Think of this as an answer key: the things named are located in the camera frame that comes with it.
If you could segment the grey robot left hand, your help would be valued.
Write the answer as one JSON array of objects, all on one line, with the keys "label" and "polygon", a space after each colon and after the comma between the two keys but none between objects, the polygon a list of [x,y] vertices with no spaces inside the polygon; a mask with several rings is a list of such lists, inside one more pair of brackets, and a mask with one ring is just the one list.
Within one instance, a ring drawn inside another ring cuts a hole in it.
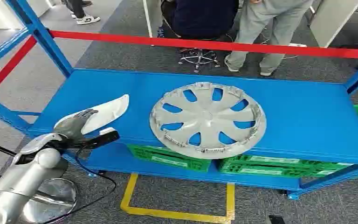
[{"label": "grey robot left hand", "polygon": [[84,139],[81,132],[87,120],[93,115],[98,113],[98,110],[86,109],[82,112],[75,114],[73,117],[67,118],[59,122],[53,129],[54,133],[64,136],[68,140],[80,141]]}]

